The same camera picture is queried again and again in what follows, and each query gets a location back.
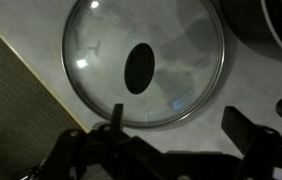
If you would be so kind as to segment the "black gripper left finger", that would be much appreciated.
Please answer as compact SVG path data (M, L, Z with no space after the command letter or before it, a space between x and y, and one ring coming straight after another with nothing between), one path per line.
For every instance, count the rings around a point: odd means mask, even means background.
M110 118L110 130L119 131L123 128L124 105L115 104Z

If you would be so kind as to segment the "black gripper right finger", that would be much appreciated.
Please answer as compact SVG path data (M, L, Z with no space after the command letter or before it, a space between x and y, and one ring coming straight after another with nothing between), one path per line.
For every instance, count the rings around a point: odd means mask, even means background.
M224 108L222 130L242 154L254 153L254 140L258 127L237 108L233 106Z

